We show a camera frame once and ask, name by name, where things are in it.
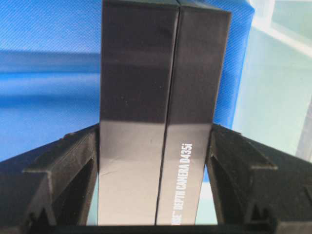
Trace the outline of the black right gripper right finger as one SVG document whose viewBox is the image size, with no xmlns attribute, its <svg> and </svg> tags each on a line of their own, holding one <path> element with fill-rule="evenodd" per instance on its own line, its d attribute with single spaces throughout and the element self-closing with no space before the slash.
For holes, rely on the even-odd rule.
<svg viewBox="0 0 312 234">
<path fill-rule="evenodd" d="M 310 162 L 213 125 L 206 165 L 218 223 L 311 226 Z"/>
</svg>

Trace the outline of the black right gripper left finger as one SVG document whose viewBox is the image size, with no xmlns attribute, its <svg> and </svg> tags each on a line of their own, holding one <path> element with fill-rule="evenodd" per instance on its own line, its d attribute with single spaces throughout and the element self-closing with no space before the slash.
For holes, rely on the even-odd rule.
<svg viewBox="0 0 312 234">
<path fill-rule="evenodd" d="M 3 227 L 85 225 L 98 172 L 99 125 L 2 161 Z"/>
</svg>

